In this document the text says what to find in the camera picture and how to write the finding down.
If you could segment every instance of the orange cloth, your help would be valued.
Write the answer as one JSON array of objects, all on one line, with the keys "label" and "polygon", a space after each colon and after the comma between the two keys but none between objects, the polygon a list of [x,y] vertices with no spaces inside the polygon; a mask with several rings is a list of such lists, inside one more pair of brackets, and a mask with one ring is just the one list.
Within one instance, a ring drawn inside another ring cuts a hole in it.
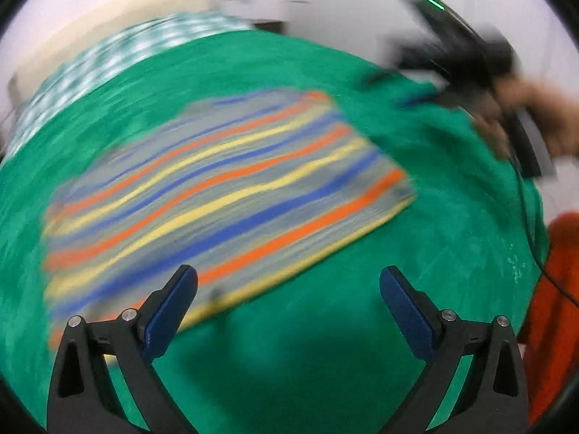
[{"label": "orange cloth", "polygon": [[[549,237],[546,271],[579,299],[579,213],[557,218],[549,226]],[[579,362],[579,310],[544,277],[535,289],[519,341],[527,344],[524,364],[535,422]]]}]

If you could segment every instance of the green led light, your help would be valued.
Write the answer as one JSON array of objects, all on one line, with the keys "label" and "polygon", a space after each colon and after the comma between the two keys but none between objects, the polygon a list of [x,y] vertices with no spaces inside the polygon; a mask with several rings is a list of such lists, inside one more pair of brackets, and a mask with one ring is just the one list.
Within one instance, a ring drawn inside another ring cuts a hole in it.
[{"label": "green led light", "polygon": [[434,6],[438,6],[438,8],[440,8],[440,9],[442,9],[442,11],[444,11],[444,6],[442,6],[440,3],[437,3],[437,2],[434,1],[434,0],[427,0],[427,1],[429,1],[430,3],[432,3]]}]

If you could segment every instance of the teal checkered fabric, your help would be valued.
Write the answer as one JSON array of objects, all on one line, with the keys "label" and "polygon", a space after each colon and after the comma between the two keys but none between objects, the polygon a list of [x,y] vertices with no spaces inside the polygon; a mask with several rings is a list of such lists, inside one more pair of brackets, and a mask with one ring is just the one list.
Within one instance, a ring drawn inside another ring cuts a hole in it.
[{"label": "teal checkered fabric", "polygon": [[164,50],[202,37],[248,30],[218,11],[175,13],[118,32],[63,63],[20,110],[6,158],[12,158],[56,114],[123,70]]}]

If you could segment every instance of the striped cloth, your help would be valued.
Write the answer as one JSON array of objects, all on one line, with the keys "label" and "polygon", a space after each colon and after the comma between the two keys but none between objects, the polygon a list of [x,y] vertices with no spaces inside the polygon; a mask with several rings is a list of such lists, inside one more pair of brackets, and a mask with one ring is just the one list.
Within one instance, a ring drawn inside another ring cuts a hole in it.
[{"label": "striped cloth", "polygon": [[413,198],[404,171],[319,92],[210,99],[63,185],[47,211],[58,343],[73,314],[138,307],[182,263],[200,289],[184,325],[295,275]]},{"label": "striped cloth", "polygon": [[248,29],[246,22],[219,11],[182,12],[128,27],[101,40],[63,63],[22,107],[5,161],[60,111],[141,60],[192,40]]}]

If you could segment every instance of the orange stripe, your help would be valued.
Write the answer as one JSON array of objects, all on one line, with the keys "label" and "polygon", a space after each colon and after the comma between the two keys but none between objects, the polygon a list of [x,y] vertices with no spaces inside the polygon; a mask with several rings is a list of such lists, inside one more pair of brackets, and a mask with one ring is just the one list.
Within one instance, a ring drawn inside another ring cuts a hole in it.
[{"label": "orange stripe", "polygon": [[171,201],[169,201],[167,204],[165,204],[152,214],[148,215],[147,217],[144,217],[142,220],[138,221],[137,223],[135,223],[128,229],[118,233],[117,235],[104,239],[89,247],[74,250],[63,250],[60,252],[51,253],[50,255],[48,255],[45,261],[45,269],[47,269],[48,271],[55,271],[56,269],[69,268],[77,264],[80,264],[81,262],[93,258],[96,255],[99,255],[100,253],[110,249],[111,247],[115,246],[121,241],[132,236],[138,230],[141,230],[143,227],[151,223],[153,220],[161,217],[161,215],[165,214],[170,209],[172,209],[173,207],[180,204],[181,202],[188,199],[189,197],[191,197],[192,195],[196,194],[199,191],[207,189],[210,186],[215,186],[216,184],[221,184],[226,181],[242,178],[244,176],[248,176],[257,173],[259,171],[263,171],[266,168],[271,168],[274,165],[277,165],[290,159],[295,159],[303,157],[305,155],[312,154],[317,150],[320,150],[330,145],[331,143],[338,140],[340,137],[343,137],[350,131],[351,127],[347,125],[339,125],[334,127],[334,129],[330,131],[329,134],[327,134],[326,136],[320,138],[317,141],[314,141],[313,143],[311,143],[310,145],[306,146],[303,149],[297,150],[296,152],[288,153],[286,155],[282,155],[277,158],[272,158],[266,161],[262,161],[260,163],[256,163],[254,165],[246,166],[245,168],[240,168],[234,171],[223,173],[213,178],[209,178],[203,183],[197,184],[191,187],[190,189],[187,189],[187,191],[182,192],[180,195],[173,198]]},{"label": "orange stripe", "polygon": [[245,132],[245,131],[248,131],[248,130],[253,129],[255,127],[259,127],[261,125],[264,125],[264,124],[269,124],[269,123],[272,123],[275,121],[279,121],[280,119],[283,119],[284,117],[290,117],[292,115],[296,115],[300,111],[303,111],[306,107],[307,107],[306,103],[302,101],[296,105],[293,105],[293,106],[290,106],[290,107],[283,109],[282,111],[278,112],[277,114],[267,115],[267,116],[262,117],[262,118],[254,121],[252,123],[245,124],[241,127],[235,127],[234,129],[230,129],[230,130],[225,131],[225,132],[219,132],[219,133],[216,133],[215,135],[205,137],[204,139],[196,140],[192,143],[188,143],[187,145],[183,145],[181,148],[178,148],[177,150],[173,150],[171,152],[168,152],[165,155],[162,155],[161,157],[157,158],[150,165],[141,169],[140,172],[128,177],[124,181],[121,181],[120,183],[116,184],[115,186],[110,187],[109,189],[104,189],[103,191],[99,191],[99,192],[93,194],[92,196],[86,197],[85,199],[80,200],[76,203],[68,204],[67,206],[63,207],[62,211],[60,212],[60,214],[58,215],[58,217],[56,219],[69,217],[70,215],[73,215],[76,212],[80,212],[81,210],[86,209],[87,207],[90,207],[90,206],[98,203],[99,201],[102,201],[108,197],[111,197],[111,195],[115,194],[116,192],[121,191],[122,189],[129,186],[130,184],[133,184],[135,181],[138,181],[143,176],[149,174],[151,171],[153,171],[155,168],[157,168],[159,165],[167,162],[169,159],[174,158],[178,155],[181,155],[182,153],[187,152],[191,149],[194,149],[195,147],[199,147],[200,145],[206,144],[210,141],[222,139],[223,137],[227,137],[227,136],[235,134],[235,133]]},{"label": "orange stripe", "polygon": [[330,97],[323,91],[308,91],[306,96],[314,101],[330,102]]},{"label": "orange stripe", "polygon": [[344,204],[337,209],[328,212],[306,224],[303,224],[297,229],[291,230],[271,241],[263,244],[251,250],[245,255],[238,256],[237,258],[231,259],[224,264],[214,267],[206,272],[199,275],[199,285],[207,285],[213,281],[216,281],[227,274],[238,271],[250,264],[265,258],[272,253],[275,253],[282,249],[283,247],[289,246],[290,244],[311,235],[318,230],[328,227],[346,217],[360,211],[364,207],[376,202],[378,198],[390,187],[399,182],[405,177],[404,171],[400,169],[395,169],[391,171],[387,176],[384,176],[379,181],[374,183],[370,189],[364,192],[363,195],[351,201],[348,204]]}]

